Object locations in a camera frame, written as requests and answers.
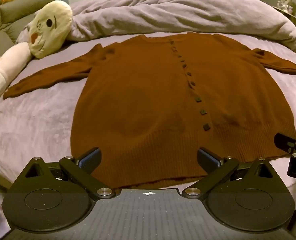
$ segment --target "plush toy eye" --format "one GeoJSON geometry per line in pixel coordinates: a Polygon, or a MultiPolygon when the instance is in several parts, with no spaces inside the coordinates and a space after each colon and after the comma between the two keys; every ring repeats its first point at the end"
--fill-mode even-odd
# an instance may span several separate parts
{"type": "Polygon", "coordinates": [[[48,27],[51,27],[51,26],[53,25],[52,20],[48,19],[47,22],[46,22],[46,25],[47,25],[48,27]]]}

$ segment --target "upholstered headboard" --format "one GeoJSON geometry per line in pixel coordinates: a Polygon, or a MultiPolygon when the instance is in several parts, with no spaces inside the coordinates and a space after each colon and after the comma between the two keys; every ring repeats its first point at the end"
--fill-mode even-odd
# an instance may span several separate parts
{"type": "Polygon", "coordinates": [[[0,56],[15,44],[34,13],[53,0],[14,0],[0,6],[0,56]]]}

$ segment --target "cardigan sleeve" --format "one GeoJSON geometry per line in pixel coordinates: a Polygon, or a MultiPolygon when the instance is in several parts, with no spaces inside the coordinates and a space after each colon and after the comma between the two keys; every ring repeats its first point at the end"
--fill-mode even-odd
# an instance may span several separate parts
{"type": "Polygon", "coordinates": [[[36,89],[52,87],[59,82],[78,81],[86,78],[96,63],[96,59],[100,60],[98,56],[101,55],[102,49],[101,44],[97,44],[88,53],[78,58],[40,70],[8,88],[3,98],[18,97],[36,89]]]}
{"type": "Polygon", "coordinates": [[[274,69],[284,74],[296,75],[296,64],[293,62],[282,59],[273,53],[262,49],[253,49],[252,51],[265,68],[274,69]]]}

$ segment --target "dark square button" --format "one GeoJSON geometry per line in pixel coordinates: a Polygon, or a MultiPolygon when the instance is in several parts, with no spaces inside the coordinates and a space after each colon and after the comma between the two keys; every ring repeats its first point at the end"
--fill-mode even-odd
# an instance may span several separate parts
{"type": "Polygon", "coordinates": [[[205,131],[208,131],[209,129],[210,129],[210,126],[209,126],[209,124],[207,124],[207,123],[206,123],[206,124],[204,124],[204,130],[205,130],[205,131]]]}

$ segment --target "circular base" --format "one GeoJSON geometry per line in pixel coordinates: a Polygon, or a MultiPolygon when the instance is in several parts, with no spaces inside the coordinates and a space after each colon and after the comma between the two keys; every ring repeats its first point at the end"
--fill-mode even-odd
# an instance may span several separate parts
{"type": "Polygon", "coordinates": [[[53,181],[51,189],[43,183],[27,188],[29,193],[9,192],[3,201],[8,222],[26,231],[63,229],[82,219],[91,207],[87,192],[68,181],[53,181]]]}
{"type": "Polygon", "coordinates": [[[260,210],[272,204],[272,197],[262,190],[248,188],[239,191],[235,195],[235,201],[243,208],[260,210]]]}

